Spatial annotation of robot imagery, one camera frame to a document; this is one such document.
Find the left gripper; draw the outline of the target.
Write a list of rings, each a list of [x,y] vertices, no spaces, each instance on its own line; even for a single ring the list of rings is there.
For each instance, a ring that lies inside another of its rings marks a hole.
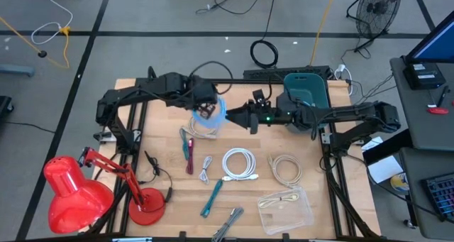
[[[192,100],[198,110],[202,111],[199,113],[199,116],[203,119],[210,119],[212,117],[212,112],[216,109],[214,104],[217,103],[217,91],[214,84],[208,80],[201,77],[192,77]]]

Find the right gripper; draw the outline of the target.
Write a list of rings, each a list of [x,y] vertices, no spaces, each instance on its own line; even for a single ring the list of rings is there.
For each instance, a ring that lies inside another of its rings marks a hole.
[[[271,107],[269,104],[251,104],[243,105],[234,109],[229,109],[226,112],[226,119],[230,122],[244,128],[250,128],[251,134],[258,132],[258,126],[265,124],[271,125],[284,125],[284,115],[282,112],[275,107]]]

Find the teal plastic bin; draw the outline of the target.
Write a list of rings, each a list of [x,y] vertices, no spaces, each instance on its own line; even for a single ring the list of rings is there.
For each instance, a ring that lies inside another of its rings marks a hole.
[[[328,108],[326,83],[322,77],[311,73],[291,73],[284,78],[284,92],[277,98],[277,106],[284,113],[297,109],[295,101],[317,108]]]

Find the clear plastic tray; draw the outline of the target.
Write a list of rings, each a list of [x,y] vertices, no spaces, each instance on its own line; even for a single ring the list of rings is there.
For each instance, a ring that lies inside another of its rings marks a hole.
[[[258,211],[267,235],[314,224],[314,215],[302,187],[260,197]]]

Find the black perforated bar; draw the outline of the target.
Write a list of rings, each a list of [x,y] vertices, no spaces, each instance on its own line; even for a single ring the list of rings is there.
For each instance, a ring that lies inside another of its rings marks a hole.
[[[284,79],[287,75],[293,73],[310,73],[320,76],[322,79],[332,79],[333,73],[329,66],[306,66],[306,67],[288,67],[288,68],[272,68],[259,70],[245,70],[243,72],[244,79],[277,79],[276,75]]]

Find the white paper sheet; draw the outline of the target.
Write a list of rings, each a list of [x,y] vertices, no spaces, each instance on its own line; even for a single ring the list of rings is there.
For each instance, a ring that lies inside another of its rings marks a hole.
[[[393,155],[368,165],[367,168],[376,183],[381,183],[403,172],[401,165]]]
[[[363,145],[361,147],[362,149],[362,152],[366,151],[366,150],[369,150],[371,148],[374,148],[376,147],[377,145],[383,143],[383,140],[381,137],[375,137],[375,138],[372,138],[368,143],[366,143],[365,145]]]

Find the red desk lamp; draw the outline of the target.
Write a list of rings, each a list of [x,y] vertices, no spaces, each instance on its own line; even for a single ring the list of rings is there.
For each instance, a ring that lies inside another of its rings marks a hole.
[[[92,148],[86,147],[79,160],[70,156],[57,156],[48,161],[43,174],[55,196],[48,210],[48,223],[54,233],[72,233],[101,220],[114,207],[115,196],[105,184],[87,179],[82,166],[95,165],[115,174],[126,182],[132,193],[129,217],[136,224],[147,226],[159,221],[173,188],[167,194],[154,188],[141,188],[133,168],[128,163],[119,165]]]

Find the round printed disc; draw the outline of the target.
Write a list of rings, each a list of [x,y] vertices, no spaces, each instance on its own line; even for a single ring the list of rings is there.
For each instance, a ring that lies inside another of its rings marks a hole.
[[[405,172],[401,172],[389,179],[391,187],[398,192],[408,192],[409,183]]]

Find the black floor fan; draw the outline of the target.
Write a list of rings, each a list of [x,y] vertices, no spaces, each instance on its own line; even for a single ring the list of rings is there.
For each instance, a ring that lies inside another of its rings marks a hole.
[[[355,0],[349,5],[346,17],[354,20],[359,38],[367,39],[353,49],[355,53],[380,36],[388,34],[400,4],[401,0]]]

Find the grey desk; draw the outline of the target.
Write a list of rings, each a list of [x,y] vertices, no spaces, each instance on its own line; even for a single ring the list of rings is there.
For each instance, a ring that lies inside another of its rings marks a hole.
[[[421,181],[454,173],[454,152],[401,148],[399,157],[408,179],[411,201],[434,212],[435,209],[426,196]],[[454,224],[448,221],[441,221],[437,216],[418,207],[414,207],[414,213],[422,236],[431,239],[454,241]]]
[[[454,151],[454,64],[438,64],[450,90],[442,104],[448,113],[440,115],[429,113],[428,105],[439,100],[443,87],[430,91],[412,90],[404,76],[404,61],[395,57],[389,63],[413,146],[422,150]]]

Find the small black computer box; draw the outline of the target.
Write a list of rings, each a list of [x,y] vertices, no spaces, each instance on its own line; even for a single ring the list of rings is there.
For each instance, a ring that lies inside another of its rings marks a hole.
[[[437,89],[446,83],[436,63],[423,62],[407,65],[404,76],[413,90]]]

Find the grey metal floor bar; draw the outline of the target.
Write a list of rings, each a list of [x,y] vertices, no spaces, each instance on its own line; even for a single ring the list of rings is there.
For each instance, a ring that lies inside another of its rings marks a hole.
[[[0,64],[0,73],[33,77],[35,75],[35,69],[29,66]]]

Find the black pen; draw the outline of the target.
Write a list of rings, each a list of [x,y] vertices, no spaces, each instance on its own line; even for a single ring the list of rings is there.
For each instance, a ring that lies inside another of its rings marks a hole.
[[[450,87],[448,85],[444,86],[443,91],[440,95],[440,98],[437,103],[437,107],[442,107],[446,95],[450,92]]]

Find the computer monitor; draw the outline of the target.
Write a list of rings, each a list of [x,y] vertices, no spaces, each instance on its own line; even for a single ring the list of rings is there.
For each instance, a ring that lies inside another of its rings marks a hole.
[[[410,53],[407,62],[454,63],[454,11],[444,18]]]

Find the backlit keyboard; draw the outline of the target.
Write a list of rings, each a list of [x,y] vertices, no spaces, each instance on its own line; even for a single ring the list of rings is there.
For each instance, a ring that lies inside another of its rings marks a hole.
[[[424,179],[421,186],[438,218],[454,224],[454,172]]]

